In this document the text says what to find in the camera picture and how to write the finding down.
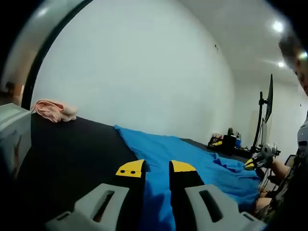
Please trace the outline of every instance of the pink towel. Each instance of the pink towel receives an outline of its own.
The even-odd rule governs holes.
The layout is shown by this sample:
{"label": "pink towel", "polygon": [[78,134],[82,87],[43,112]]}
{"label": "pink towel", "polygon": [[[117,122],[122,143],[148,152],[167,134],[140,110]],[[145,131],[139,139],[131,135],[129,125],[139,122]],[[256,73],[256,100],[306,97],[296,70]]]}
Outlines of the pink towel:
{"label": "pink towel", "polygon": [[53,123],[58,123],[61,120],[68,122],[76,119],[76,107],[59,103],[54,100],[39,100],[32,108],[39,115],[49,119]]}

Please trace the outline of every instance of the yellow object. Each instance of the yellow object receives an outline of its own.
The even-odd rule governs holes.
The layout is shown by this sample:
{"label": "yellow object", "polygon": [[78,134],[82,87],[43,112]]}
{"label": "yellow object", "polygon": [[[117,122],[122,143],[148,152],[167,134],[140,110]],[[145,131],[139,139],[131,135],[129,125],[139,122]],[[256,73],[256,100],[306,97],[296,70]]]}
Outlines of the yellow object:
{"label": "yellow object", "polygon": [[176,161],[176,160],[171,160],[173,164],[173,169],[174,172],[190,172],[190,171],[196,171],[196,169],[184,162]]}
{"label": "yellow object", "polygon": [[255,165],[253,162],[253,159],[249,159],[247,160],[247,162],[245,163],[245,167],[246,170],[254,170],[255,169]]}
{"label": "yellow object", "polygon": [[141,177],[141,167],[144,160],[136,160],[122,165],[116,175],[123,177]]}
{"label": "yellow object", "polygon": [[216,143],[213,143],[212,145],[213,145],[213,146],[220,146],[220,145],[222,145],[222,141],[218,141],[218,142],[216,142]]}

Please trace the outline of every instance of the person's arm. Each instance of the person's arm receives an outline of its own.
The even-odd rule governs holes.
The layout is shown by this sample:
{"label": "person's arm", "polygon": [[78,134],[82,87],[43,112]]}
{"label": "person's arm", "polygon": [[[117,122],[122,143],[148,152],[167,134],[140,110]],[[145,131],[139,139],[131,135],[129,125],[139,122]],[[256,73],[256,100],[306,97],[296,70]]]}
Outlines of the person's arm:
{"label": "person's arm", "polygon": [[271,169],[275,173],[278,180],[283,180],[283,178],[285,178],[286,175],[289,173],[290,167],[284,165],[282,162],[276,159],[273,159]]}

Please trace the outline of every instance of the blue cloth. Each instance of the blue cloth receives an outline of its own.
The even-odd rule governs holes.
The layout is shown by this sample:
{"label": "blue cloth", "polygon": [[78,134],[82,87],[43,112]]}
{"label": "blue cloth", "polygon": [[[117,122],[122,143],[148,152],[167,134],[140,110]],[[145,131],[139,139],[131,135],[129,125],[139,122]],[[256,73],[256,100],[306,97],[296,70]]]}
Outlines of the blue cloth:
{"label": "blue cloth", "polygon": [[194,147],[178,137],[159,136],[121,128],[115,125],[126,145],[148,167],[139,230],[174,231],[170,205],[170,160],[188,163],[196,168],[204,184],[213,184],[233,198],[241,209],[249,209],[258,196],[259,177],[244,170],[244,164],[219,157]]}

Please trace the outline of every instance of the ceiling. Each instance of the ceiling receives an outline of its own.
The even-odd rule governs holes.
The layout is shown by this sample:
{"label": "ceiling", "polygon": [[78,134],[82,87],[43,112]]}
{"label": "ceiling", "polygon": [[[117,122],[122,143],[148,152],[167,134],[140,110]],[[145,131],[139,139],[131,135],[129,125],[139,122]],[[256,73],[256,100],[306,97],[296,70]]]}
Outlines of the ceiling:
{"label": "ceiling", "polygon": [[264,0],[178,0],[205,25],[223,52],[236,79],[268,80],[297,85],[283,62],[275,22],[288,21]]}

